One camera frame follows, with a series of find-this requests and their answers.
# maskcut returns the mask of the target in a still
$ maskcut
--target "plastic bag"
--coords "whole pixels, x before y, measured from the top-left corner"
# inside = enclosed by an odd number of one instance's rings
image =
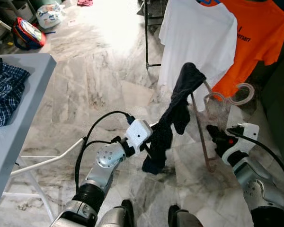
[[[39,25],[42,28],[53,27],[63,21],[64,5],[57,2],[41,6],[36,13]]]

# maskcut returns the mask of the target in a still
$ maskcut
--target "plaid shirt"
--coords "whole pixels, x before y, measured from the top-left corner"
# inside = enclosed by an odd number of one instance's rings
[[[18,107],[24,90],[24,81],[29,75],[24,69],[3,63],[0,58],[0,126],[7,125]]]

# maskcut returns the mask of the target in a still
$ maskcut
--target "storage bin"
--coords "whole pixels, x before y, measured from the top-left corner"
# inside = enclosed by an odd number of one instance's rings
[[[25,2],[25,1],[13,1],[12,3],[17,8],[20,17],[23,18],[24,20],[29,21],[34,16],[33,13],[32,13],[32,10],[28,6],[27,2]],[[7,3],[1,3],[0,4],[0,11],[1,11],[1,13],[5,14],[6,17],[8,17],[9,20],[15,21],[16,18],[17,18],[17,15],[9,7],[9,5]]]

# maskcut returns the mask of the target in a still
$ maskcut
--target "red backpack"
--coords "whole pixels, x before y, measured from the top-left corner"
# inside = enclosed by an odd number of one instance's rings
[[[15,46],[21,50],[39,49],[45,45],[46,41],[43,32],[20,17],[18,17],[14,23],[13,35]],[[18,43],[17,37],[25,43],[25,47]]]

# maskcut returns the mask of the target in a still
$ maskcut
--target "dark cloth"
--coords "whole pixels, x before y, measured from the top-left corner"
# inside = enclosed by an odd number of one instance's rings
[[[147,142],[151,143],[149,156],[146,157],[142,170],[158,174],[165,166],[165,152],[171,147],[172,130],[174,124],[176,132],[182,135],[190,121],[187,97],[206,80],[193,63],[185,63],[181,69],[177,83],[173,90],[168,109],[159,122],[152,127],[153,134]]]
[[[29,72],[10,66],[0,58],[0,126],[8,123],[18,107]]]

